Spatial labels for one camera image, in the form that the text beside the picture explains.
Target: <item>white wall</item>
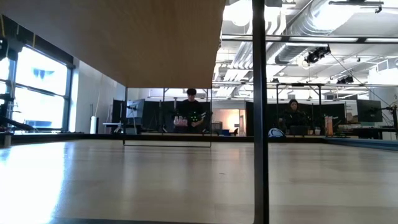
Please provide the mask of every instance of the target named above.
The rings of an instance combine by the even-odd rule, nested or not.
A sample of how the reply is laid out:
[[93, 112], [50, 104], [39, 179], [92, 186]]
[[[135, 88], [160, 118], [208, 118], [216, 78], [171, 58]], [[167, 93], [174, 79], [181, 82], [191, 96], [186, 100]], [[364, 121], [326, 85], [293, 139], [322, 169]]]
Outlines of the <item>white wall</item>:
[[99, 117], [98, 132], [102, 134], [109, 106], [113, 99], [124, 99], [125, 88], [82, 61], [75, 60], [74, 63], [76, 69], [73, 72], [69, 130], [90, 132], [90, 118], [95, 114], [99, 97], [96, 115]]

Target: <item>floor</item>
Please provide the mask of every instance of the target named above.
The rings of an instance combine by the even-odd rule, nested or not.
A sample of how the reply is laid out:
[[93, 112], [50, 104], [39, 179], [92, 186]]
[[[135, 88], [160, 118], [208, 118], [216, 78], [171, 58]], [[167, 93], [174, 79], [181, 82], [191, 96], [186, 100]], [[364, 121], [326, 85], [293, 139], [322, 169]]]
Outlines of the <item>floor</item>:
[[[253, 157], [246, 143], [123, 149], [121, 141], [84, 140], [0, 149], [0, 223], [252, 223]], [[397, 152], [271, 144], [269, 168], [273, 224], [398, 219]]]

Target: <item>man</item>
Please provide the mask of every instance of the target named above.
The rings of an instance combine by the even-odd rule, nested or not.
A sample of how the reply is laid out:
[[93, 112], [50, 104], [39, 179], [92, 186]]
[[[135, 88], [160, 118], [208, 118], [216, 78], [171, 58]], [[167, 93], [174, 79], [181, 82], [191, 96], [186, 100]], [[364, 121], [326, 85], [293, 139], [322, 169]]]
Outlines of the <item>man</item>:
[[180, 116], [188, 120], [188, 132], [199, 132], [199, 127], [203, 123], [201, 104], [195, 100], [197, 90], [190, 88], [187, 90], [188, 99], [184, 100], [178, 107]]

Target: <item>computer monitor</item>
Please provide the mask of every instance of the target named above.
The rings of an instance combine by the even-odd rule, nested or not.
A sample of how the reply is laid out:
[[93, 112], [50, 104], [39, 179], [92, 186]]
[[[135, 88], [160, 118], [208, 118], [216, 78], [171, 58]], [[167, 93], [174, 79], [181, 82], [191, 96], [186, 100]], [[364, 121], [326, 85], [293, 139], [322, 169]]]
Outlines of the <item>computer monitor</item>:
[[142, 118], [142, 112], [144, 111], [145, 99], [127, 101], [127, 115], [126, 118]]
[[383, 122], [381, 102], [374, 100], [357, 100], [359, 122]]

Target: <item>person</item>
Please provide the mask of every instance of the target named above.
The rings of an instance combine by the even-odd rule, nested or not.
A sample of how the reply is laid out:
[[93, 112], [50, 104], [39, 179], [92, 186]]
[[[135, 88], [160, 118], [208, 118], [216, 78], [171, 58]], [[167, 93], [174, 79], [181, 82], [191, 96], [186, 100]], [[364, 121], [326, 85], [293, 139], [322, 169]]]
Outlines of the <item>person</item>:
[[287, 129], [290, 129], [291, 126], [302, 126], [307, 124], [306, 115], [299, 110], [299, 103], [297, 100], [289, 101], [289, 109], [284, 113], [284, 121]]
[[203, 123], [203, 108], [195, 99], [197, 90], [190, 88], [187, 90], [188, 99], [182, 101], [178, 109], [178, 115], [187, 118], [188, 132], [199, 132], [199, 127]]

